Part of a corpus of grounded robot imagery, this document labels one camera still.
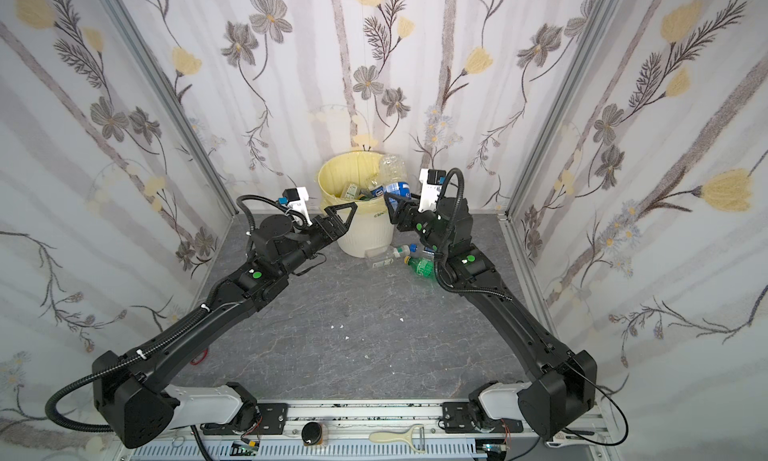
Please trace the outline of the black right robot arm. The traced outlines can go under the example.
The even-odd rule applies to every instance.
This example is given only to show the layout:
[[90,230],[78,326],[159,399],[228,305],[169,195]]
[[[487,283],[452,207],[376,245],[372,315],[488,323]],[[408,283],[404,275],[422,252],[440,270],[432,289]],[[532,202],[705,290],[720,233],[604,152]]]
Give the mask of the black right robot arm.
[[387,192],[390,222],[401,232],[413,231],[433,250],[433,272],[445,291],[465,298],[491,323],[520,362],[529,383],[514,396],[515,409],[502,413],[502,403],[488,402],[500,383],[489,382],[471,393],[465,417],[444,414],[445,429],[460,425],[480,432],[525,423],[542,441],[559,433],[585,440],[571,425],[595,407],[603,390],[596,382],[597,363],[587,352],[574,352],[543,326],[508,289],[495,264],[472,240],[473,218],[464,197],[458,168],[443,177],[434,206],[420,198]]

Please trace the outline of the clear bottle blue label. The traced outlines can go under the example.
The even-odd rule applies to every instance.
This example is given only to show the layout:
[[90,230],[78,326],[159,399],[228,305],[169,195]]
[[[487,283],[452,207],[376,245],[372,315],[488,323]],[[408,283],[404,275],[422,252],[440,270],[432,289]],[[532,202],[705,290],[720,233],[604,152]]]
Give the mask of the clear bottle blue label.
[[385,155],[380,159],[376,195],[392,193],[403,197],[411,196],[405,160],[398,155]]

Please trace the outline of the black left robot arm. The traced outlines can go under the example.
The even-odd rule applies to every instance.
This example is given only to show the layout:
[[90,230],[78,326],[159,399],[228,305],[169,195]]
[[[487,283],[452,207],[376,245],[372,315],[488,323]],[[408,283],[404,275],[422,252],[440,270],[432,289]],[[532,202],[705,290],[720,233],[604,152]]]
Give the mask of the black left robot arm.
[[[244,212],[249,224],[246,260],[219,280],[203,303],[132,351],[104,353],[91,374],[47,400],[46,417],[68,430],[113,432],[127,448],[143,446],[171,428],[182,413],[181,400],[169,390],[174,377],[226,331],[275,300],[304,262],[348,232],[357,211],[348,202],[309,218],[278,201],[272,205],[277,214],[261,223],[251,211]],[[85,386],[93,388],[102,424],[75,421],[58,409],[63,398]]]

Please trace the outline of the green soda bottle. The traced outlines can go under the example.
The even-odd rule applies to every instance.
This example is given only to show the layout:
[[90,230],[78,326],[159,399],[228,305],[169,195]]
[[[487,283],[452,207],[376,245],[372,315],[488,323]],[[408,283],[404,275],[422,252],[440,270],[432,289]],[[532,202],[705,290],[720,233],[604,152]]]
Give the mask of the green soda bottle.
[[430,279],[435,277],[434,261],[429,258],[406,256],[404,263],[419,277]]

